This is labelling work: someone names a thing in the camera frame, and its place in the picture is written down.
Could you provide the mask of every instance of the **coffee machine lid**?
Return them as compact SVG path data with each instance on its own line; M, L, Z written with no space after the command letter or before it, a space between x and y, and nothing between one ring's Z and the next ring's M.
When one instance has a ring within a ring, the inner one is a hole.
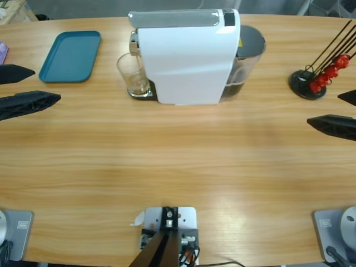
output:
M236 57L255 57L265 50L265 38L254 27L241 25L239 49Z
M211 27L219 23L219 13L217 9L131 11L128 20L135 28Z

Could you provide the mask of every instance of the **purple object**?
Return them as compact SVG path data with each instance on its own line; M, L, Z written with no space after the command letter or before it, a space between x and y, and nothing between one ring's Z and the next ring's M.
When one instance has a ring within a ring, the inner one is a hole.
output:
M8 49L9 48L6 46L6 44L0 41L0 65L4 64Z

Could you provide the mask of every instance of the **coffee machine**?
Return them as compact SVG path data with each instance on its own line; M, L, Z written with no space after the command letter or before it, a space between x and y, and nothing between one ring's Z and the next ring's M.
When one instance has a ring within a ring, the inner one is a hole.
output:
M216 104L235 95L265 49L235 9L130 12L130 54L140 57L150 86L139 100Z

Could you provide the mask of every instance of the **wooden table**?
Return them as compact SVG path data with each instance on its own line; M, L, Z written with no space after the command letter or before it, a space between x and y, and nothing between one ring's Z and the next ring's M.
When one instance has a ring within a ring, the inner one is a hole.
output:
M355 64L325 97L299 98L288 76L311 63L345 19L241 16L267 49L238 97L215 106L131 99L116 69L128 52L126 18L72 19L0 27L5 63L39 73L63 31L97 30L91 78L2 85L0 97L42 90L53 107L0 122L0 204L35 214L26 259L128 266L149 206L197 209L201 263L321 261L312 212L356 204L356 143L329 137L307 118L353 116L337 94L356 89Z

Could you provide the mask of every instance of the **teal plastic tray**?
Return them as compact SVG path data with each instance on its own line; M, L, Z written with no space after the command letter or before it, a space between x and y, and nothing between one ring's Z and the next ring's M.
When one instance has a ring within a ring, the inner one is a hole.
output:
M101 36L97 31L62 32L39 72L42 82L82 82L93 70Z

